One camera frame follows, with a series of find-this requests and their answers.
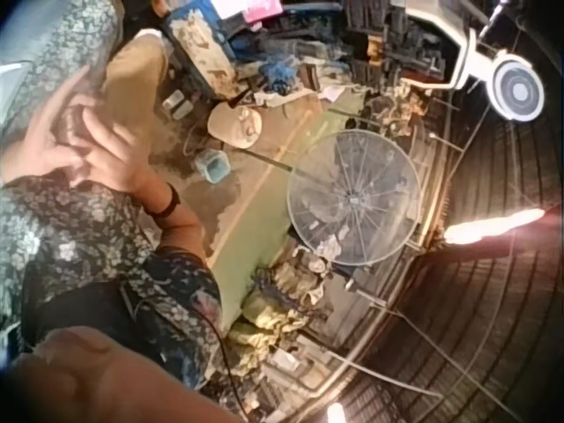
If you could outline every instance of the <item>pink object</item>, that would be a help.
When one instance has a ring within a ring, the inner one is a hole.
[[[243,17],[248,23],[257,22],[282,13],[280,0],[249,0],[249,7],[243,12]]]

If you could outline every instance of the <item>green surface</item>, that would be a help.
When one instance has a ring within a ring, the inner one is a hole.
[[[344,93],[335,108],[354,112],[360,96]],[[303,152],[319,138],[345,127],[346,117],[325,113],[314,120],[308,134],[289,146],[290,151]],[[293,165],[299,158],[285,155],[281,161]],[[290,174],[274,167],[249,204],[237,227],[230,234],[212,267],[223,303],[224,326],[229,327],[240,314],[253,270],[274,259],[286,239],[290,217],[286,208],[286,189]]]

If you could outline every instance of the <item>black wire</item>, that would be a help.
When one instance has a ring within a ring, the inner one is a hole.
[[[235,386],[235,380],[233,378],[233,374],[231,373],[231,367],[229,366],[229,360],[227,359],[226,346],[223,343],[223,339],[221,338],[221,335],[219,334],[218,330],[215,329],[215,326],[213,325],[213,323],[210,322],[210,320],[203,313],[201,313],[200,310],[198,310],[194,307],[190,307],[190,309],[195,311],[203,320],[205,320],[206,323],[208,323],[208,325],[211,327],[211,330],[213,330],[213,333],[217,337],[218,342],[219,342],[219,348],[221,350],[221,355],[223,356],[223,361],[224,361],[226,368],[227,368],[227,375],[229,376],[229,382],[231,383],[231,389],[233,390],[233,393],[235,395],[235,399],[237,400],[237,404],[241,408],[241,412],[243,413],[243,416],[245,416],[245,419],[247,420],[247,422],[252,423],[253,420],[249,417],[249,415],[245,411],[245,407],[243,406],[243,402],[241,401],[241,398],[239,397],[239,392],[237,391],[237,387]]]

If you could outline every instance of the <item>watch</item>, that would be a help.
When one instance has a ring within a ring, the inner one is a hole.
[[[151,216],[153,219],[166,219],[168,216],[173,214],[176,206],[178,204],[180,204],[180,196],[178,195],[178,192],[176,191],[176,189],[174,189],[174,187],[170,183],[167,183],[167,185],[170,187],[170,189],[173,192],[173,197],[171,198],[170,204],[168,205],[168,207],[165,210],[161,211],[160,213],[151,213],[151,212],[145,210],[145,212],[149,216]]]

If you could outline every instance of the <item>floor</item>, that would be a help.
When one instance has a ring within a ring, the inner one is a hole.
[[[360,104],[360,94],[345,92],[331,106],[354,113]],[[346,117],[324,113],[328,106],[314,95],[280,108],[259,109],[263,133],[252,151],[290,166],[295,164],[317,139],[344,128]],[[208,183],[192,166],[192,149],[202,139],[199,126],[205,122],[205,112],[195,109],[192,113],[194,116],[183,122],[163,117],[157,120],[153,139],[159,142],[153,145],[151,162],[204,225],[208,264],[218,280],[227,329],[240,313],[253,270],[260,263],[270,263],[283,246],[290,226],[286,211],[289,174],[226,148],[232,173],[217,185]],[[217,141],[211,143],[219,148]],[[144,217],[142,224],[157,240],[159,232],[151,220]]]

